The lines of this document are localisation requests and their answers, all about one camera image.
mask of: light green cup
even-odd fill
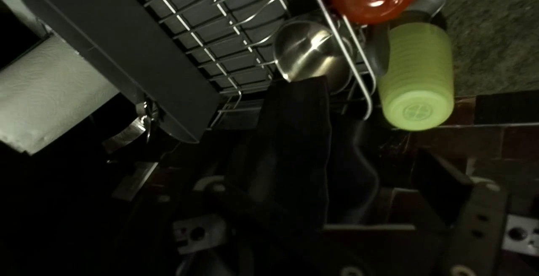
[[[389,41],[389,69],[379,78],[385,118],[408,131],[439,126],[454,105],[449,37],[437,26],[417,22],[390,30]]]

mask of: granite countertop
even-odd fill
[[[457,96],[539,89],[539,0],[447,0]]]

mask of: paper towel roll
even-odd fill
[[[0,71],[0,140],[36,153],[118,90],[57,36]]]

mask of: wire dish rack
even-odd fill
[[[258,111],[262,100],[252,94],[265,91],[272,80],[282,79],[273,60],[272,43],[285,20],[319,9],[333,33],[339,34],[327,0],[139,1],[223,97],[210,129],[228,113]],[[332,101],[345,113],[359,88],[359,100],[366,103],[362,117],[367,119],[372,112],[376,78],[364,53],[366,27],[358,29],[344,16],[339,20],[352,34],[359,54],[357,60],[352,59],[342,39],[336,38],[355,79]]]

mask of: metal utensil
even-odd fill
[[[341,37],[355,60],[349,32],[343,30]],[[352,78],[343,51],[319,12],[285,22],[275,35],[273,56],[288,82],[326,76],[331,94],[342,91]]]

